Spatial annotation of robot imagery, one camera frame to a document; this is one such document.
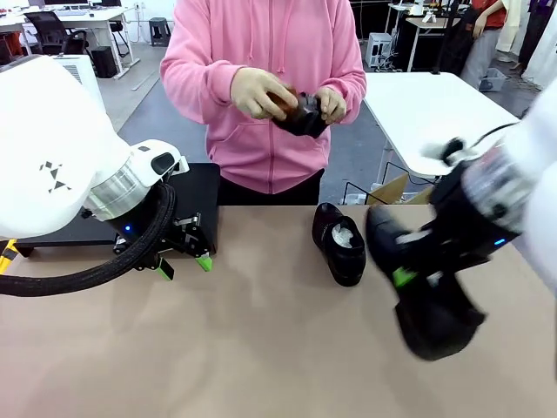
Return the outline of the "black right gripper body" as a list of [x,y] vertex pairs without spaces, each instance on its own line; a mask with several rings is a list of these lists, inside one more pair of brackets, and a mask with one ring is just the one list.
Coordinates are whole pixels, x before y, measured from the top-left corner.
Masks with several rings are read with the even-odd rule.
[[435,218],[421,227],[429,234],[417,245],[421,271],[461,271],[487,263],[492,253],[518,237],[481,214],[467,197],[463,177],[470,165],[459,163],[433,188]]

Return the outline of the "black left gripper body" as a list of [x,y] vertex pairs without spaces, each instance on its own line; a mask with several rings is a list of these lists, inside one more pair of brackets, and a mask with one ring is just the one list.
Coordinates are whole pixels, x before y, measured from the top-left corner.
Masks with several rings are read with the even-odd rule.
[[161,240],[170,229],[176,211],[176,192],[169,184],[156,184],[146,197],[126,214],[108,224],[117,231],[116,261],[126,269],[134,266],[148,253],[164,252]]

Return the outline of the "black leather shoe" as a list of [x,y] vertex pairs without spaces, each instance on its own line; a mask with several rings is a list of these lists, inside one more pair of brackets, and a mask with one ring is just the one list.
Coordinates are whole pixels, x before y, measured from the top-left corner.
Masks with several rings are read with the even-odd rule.
[[286,118],[284,120],[273,118],[272,122],[294,136],[318,138],[328,127],[322,117],[320,99],[305,92],[300,92],[297,99],[298,107],[295,109],[285,108],[280,104],[279,107],[283,108]]
[[319,204],[313,217],[312,239],[340,286],[360,283],[366,267],[366,244],[352,218],[331,203]]
[[371,206],[365,221],[367,250],[375,266],[393,288],[398,301],[393,309],[407,348],[423,361],[457,354],[473,339],[487,315],[469,299],[455,271],[444,291],[396,289],[393,271],[418,266],[417,245],[428,231],[405,229],[385,206]]

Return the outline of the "brown shoe brush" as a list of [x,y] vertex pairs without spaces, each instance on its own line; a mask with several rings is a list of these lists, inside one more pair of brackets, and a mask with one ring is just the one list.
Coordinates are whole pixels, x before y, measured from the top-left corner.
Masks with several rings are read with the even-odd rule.
[[299,108],[299,102],[297,102],[296,105],[290,105],[282,97],[271,91],[267,92],[267,96],[285,114],[284,119],[278,119],[278,122],[280,123],[292,119]]

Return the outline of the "black metal stand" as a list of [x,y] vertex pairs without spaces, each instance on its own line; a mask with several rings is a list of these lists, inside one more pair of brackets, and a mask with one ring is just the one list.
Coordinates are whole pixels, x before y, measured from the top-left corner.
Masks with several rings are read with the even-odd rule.
[[79,213],[67,226],[47,235],[18,239],[15,248],[28,258],[36,248],[67,246],[114,246],[117,232],[93,216],[85,218]]
[[214,255],[218,244],[220,168],[213,163],[191,163],[186,173],[172,175],[176,211],[160,249],[191,257]]

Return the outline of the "person's right hand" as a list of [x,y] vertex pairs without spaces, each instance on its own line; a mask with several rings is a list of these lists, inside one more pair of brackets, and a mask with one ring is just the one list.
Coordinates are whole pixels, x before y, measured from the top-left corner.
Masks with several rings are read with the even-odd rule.
[[252,67],[243,67],[236,72],[230,94],[236,107],[251,118],[284,119],[285,114],[267,96],[268,91],[276,93],[289,105],[296,105],[298,102],[297,96],[279,78]]

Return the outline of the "person's left hand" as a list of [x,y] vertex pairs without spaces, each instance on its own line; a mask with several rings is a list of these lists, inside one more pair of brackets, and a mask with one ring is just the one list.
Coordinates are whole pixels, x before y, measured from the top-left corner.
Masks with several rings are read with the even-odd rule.
[[327,125],[337,124],[346,116],[346,101],[330,87],[321,87],[315,94],[319,99],[321,117]]

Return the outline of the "cardboard box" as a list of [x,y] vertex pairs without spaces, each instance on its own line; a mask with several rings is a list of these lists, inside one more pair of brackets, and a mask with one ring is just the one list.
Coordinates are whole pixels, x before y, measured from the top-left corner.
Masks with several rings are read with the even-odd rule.
[[429,184],[420,192],[406,192],[409,180],[409,175],[403,174],[388,183],[380,185],[369,193],[366,204],[368,206],[427,205],[433,191],[433,185]]

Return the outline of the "black trousers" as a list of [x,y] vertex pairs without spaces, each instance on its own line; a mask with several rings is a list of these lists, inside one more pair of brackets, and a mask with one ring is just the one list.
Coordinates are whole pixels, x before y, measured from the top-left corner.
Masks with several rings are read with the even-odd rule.
[[319,202],[322,169],[305,181],[283,192],[267,194],[221,178],[218,190],[220,206],[315,206]]

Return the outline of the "white table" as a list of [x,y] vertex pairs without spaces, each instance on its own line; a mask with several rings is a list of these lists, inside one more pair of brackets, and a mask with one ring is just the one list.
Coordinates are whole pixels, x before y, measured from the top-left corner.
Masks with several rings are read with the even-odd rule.
[[500,138],[501,126],[519,121],[451,73],[368,72],[366,86],[364,103],[386,136],[373,190],[385,181],[393,155],[403,171],[432,183],[449,168],[422,157],[425,144],[460,137],[471,145],[486,135],[477,147],[483,152]]

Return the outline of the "person in pink hoodie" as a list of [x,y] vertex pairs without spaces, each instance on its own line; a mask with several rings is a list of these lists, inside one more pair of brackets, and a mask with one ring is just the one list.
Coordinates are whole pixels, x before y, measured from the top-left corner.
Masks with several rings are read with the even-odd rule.
[[232,79],[243,67],[273,74],[296,96],[334,89],[346,101],[337,124],[351,123],[366,74],[349,0],[177,0],[160,67],[176,109],[205,126],[206,152],[222,178],[275,194],[325,170],[330,132],[297,137],[232,102]]

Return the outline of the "grey plastic bin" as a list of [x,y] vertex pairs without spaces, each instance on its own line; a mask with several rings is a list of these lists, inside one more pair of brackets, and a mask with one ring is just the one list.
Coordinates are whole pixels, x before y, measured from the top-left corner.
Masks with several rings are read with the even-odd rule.
[[487,74],[481,79],[480,92],[498,92],[501,91],[507,76],[497,68],[489,68]]

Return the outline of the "white air purifier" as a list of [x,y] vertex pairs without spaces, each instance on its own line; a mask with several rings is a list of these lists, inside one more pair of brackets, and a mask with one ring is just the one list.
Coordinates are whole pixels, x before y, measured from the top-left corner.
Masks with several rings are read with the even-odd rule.
[[97,77],[90,58],[87,55],[63,55],[53,57],[61,64],[90,94],[98,106],[106,111]]

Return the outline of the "black computer tower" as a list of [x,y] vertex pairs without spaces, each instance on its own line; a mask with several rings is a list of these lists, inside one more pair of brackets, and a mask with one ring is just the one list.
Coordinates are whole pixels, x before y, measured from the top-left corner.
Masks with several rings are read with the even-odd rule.
[[113,78],[117,74],[117,66],[109,46],[91,49],[91,59],[98,78]]

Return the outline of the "white computer case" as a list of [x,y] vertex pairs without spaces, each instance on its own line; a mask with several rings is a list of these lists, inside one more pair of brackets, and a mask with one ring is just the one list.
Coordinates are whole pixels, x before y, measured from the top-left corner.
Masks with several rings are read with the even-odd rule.
[[391,56],[393,37],[388,33],[369,34],[365,61],[368,67],[375,70],[385,70]]

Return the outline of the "grey stool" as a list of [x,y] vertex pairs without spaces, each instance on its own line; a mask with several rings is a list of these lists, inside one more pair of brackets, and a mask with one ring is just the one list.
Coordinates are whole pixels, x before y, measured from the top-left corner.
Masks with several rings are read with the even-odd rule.
[[151,45],[167,47],[171,38],[168,21],[164,17],[153,17],[149,20]]

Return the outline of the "black office chair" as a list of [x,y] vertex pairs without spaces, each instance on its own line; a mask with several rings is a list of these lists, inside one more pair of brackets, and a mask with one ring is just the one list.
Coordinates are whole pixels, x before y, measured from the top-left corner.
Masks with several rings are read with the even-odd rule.
[[38,49],[42,55],[88,55],[89,43],[84,30],[66,29],[52,11],[25,13],[37,32]]

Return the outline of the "white office desk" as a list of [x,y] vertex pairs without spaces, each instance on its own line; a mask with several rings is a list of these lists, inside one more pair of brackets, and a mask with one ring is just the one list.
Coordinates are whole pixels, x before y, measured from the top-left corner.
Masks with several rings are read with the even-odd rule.
[[[60,21],[66,29],[86,29],[106,34],[105,37],[110,42],[112,55],[117,66],[117,74],[112,77],[113,79],[120,79],[140,61],[140,59],[135,56],[133,49],[131,48],[133,41],[130,39],[125,15],[128,11],[131,11],[131,8],[110,7],[102,10],[88,11],[83,15],[60,17]],[[128,61],[122,60],[122,57],[117,50],[117,42],[111,34],[110,23],[116,21],[119,21],[123,25],[124,40],[128,45],[129,51]],[[30,24],[30,22],[23,16],[23,12],[8,12],[5,17],[0,17],[0,34],[18,32],[20,34],[21,45],[24,47],[27,54],[30,55],[31,48],[25,32],[26,24]]]

